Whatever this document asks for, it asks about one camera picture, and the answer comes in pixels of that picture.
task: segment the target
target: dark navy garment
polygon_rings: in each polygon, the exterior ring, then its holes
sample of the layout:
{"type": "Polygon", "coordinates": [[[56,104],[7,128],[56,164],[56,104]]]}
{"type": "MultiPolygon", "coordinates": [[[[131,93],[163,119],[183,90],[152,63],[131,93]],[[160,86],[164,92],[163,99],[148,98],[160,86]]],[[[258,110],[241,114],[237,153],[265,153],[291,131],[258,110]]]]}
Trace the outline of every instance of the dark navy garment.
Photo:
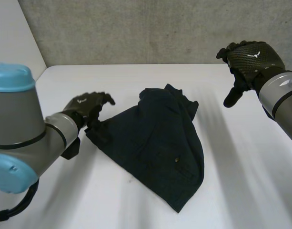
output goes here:
{"type": "Polygon", "coordinates": [[[179,212],[204,179],[203,150],[192,124],[199,104],[169,84],[143,90],[140,99],[113,118],[93,122],[86,136],[179,212]]]}

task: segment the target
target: robotic hand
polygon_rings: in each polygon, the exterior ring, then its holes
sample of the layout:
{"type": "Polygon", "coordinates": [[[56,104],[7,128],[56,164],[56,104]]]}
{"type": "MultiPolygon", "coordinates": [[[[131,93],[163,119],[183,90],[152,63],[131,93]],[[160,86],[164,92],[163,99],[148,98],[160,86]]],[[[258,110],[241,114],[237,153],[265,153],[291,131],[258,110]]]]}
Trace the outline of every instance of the robotic hand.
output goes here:
{"type": "Polygon", "coordinates": [[[97,120],[107,102],[115,104],[109,94],[85,93],[43,120],[30,69],[0,64],[0,190],[21,193],[29,188],[15,208],[0,212],[0,221],[30,204],[39,177],[59,156],[71,159],[78,154],[80,129],[97,120]]]}
{"type": "Polygon", "coordinates": [[[235,77],[224,106],[234,106],[243,92],[255,90],[268,117],[292,140],[292,72],[285,70],[276,51],[265,42],[242,41],[222,48],[217,59],[227,63],[235,77]]]}

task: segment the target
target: carbon fiber glove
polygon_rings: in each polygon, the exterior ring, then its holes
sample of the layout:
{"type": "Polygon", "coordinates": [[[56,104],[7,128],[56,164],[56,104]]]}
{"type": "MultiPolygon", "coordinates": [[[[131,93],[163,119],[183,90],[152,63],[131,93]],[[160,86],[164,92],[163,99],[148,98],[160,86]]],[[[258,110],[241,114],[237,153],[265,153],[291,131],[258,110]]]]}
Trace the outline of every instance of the carbon fiber glove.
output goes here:
{"type": "Polygon", "coordinates": [[[235,76],[233,88],[224,100],[225,107],[234,106],[242,97],[243,92],[257,91],[255,79],[259,82],[268,80],[268,77],[265,80],[262,79],[264,72],[273,69],[275,73],[269,73],[272,75],[269,77],[271,78],[286,71],[279,55],[265,42],[231,43],[226,49],[223,48],[218,52],[217,59],[223,59],[235,76]]]}
{"type": "Polygon", "coordinates": [[[91,94],[84,93],[73,98],[63,109],[63,113],[67,115],[68,113],[71,113],[70,117],[72,118],[74,117],[74,114],[78,114],[78,116],[83,119],[80,122],[82,128],[89,122],[98,120],[99,112],[102,110],[102,106],[107,102],[115,105],[115,101],[110,94],[104,92],[93,92],[91,94]]]}

